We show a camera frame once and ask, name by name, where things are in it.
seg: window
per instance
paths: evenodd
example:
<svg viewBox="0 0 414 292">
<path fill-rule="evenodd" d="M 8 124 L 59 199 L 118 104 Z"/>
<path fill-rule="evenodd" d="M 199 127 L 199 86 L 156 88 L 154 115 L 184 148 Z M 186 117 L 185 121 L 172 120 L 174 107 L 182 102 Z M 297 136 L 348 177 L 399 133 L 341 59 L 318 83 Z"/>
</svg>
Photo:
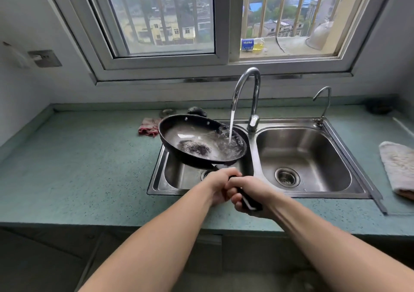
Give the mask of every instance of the window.
<svg viewBox="0 0 414 292">
<path fill-rule="evenodd" d="M 121 84 L 137 77 L 238 76 L 246 65 L 265 75 L 349 71 L 383 2 L 54 0 L 51 5 L 58 6 L 54 11 L 63 15 L 97 80 Z M 241 38 L 257 37 L 264 37 L 265 49 L 241 51 Z"/>
</svg>

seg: sink drain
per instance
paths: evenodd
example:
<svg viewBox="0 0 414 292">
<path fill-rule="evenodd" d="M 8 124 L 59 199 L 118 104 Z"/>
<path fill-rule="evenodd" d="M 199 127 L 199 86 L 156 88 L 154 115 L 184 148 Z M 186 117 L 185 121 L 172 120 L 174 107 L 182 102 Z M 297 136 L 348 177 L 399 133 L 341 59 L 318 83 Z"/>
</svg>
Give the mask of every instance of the sink drain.
<svg viewBox="0 0 414 292">
<path fill-rule="evenodd" d="M 213 172 L 213 171 L 207 170 L 207 171 L 202 172 L 201 176 L 200 176 L 200 179 L 204 180 L 210 172 Z"/>
<path fill-rule="evenodd" d="M 274 177 L 280 185 L 287 188 L 297 187 L 301 182 L 298 173 L 295 170 L 286 167 L 277 169 L 274 173 Z"/>
</svg>

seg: wall socket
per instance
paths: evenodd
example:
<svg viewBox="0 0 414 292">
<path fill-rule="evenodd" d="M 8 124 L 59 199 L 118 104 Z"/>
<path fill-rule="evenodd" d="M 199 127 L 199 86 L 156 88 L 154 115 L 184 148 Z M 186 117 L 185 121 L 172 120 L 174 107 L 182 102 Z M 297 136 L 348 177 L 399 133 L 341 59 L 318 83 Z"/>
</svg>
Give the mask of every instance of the wall socket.
<svg viewBox="0 0 414 292">
<path fill-rule="evenodd" d="M 29 51 L 28 55 L 40 68 L 54 68 L 62 66 L 53 50 Z"/>
</svg>

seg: countertop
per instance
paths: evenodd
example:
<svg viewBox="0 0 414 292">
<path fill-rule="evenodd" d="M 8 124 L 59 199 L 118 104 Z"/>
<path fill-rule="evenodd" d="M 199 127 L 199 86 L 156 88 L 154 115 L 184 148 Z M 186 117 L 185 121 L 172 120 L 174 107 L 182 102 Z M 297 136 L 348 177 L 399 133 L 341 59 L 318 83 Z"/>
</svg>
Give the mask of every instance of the countertop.
<svg viewBox="0 0 414 292">
<path fill-rule="evenodd" d="M 315 117 L 321 112 L 321 107 L 258 111 L 261 118 Z M 225 109 L 208 113 L 214 119 L 229 118 Z M 249 113 L 240 108 L 236 118 Z M 144 117 L 157 115 L 158 110 L 54 114 L 0 164 L 0 224 L 139 227 L 150 221 L 178 199 L 147 195 L 161 141 L 137 136 L 137 129 Z M 378 145 L 384 138 L 402 144 L 414 144 L 413 139 L 391 117 L 373 116 L 362 106 L 333 106 L 327 117 L 373 183 L 389 186 Z M 297 200 L 353 234 L 414 236 L 414 215 L 384 216 L 373 200 Z M 241 214 L 230 203 L 212 208 L 202 228 L 216 234 L 283 232 L 273 221 Z"/>
</svg>

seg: faucet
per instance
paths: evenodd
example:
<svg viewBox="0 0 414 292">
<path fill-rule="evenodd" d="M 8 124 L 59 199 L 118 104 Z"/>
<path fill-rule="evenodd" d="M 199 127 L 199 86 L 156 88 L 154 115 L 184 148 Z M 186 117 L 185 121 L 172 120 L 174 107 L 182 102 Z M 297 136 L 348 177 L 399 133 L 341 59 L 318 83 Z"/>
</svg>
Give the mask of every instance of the faucet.
<svg viewBox="0 0 414 292">
<path fill-rule="evenodd" d="M 260 119 L 259 116 L 256 114 L 257 103 L 259 102 L 259 91 L 260 91 L 260 72 L 257 68 L 249 68 L 241 75 L 234 89 L 233 101 L 231 102 L 231 110 L 235 111 L 235 108 L 237 106 L 237 101 L 240 97 L 241 89 L 243 88 L 246 80 L 251 75 L 255 75 L 255 89 L 253 91 L 252 112 L 250 114 L 247 131 L 256 132 L 257 126 L 259 125 L 259 119 Z"/>
<path fill-rule="evenodd" d="M 325 89 L 327 89 L 327 90 L 328 90 L 328 102 L 326 103 L 325 110 L 323 111 L 322 116 L 321 116 L 320 118 L 313 119 L 313 120 L 315 121 L 315 126 L 316 126 L 316 127 L 319 127 L 319 128 L 322 128 L 322 127 L 323 127 L 323 122 L 324 122 L 324 120 L 325 120 L 325 114 L 326 114 L 326 111 L 328 110 L 328 108 L 329 108 L 329 107 L 330 107 L 330 105 L 331 105 L 331 92 L 332 92 L 332 88 L 331 88 L 330 86 L 323 87 L 320 91 L 318 91 L 318 93 L 316 94 L 316 96 L 314 96 L 314 97 L 313 97 L 313 101 L 315 101 L 315 100 L 319 97 L 319 95 L 320 95 L 320 94 L 321 94 L 321 93 L 322 93 Z"/>
</svg>

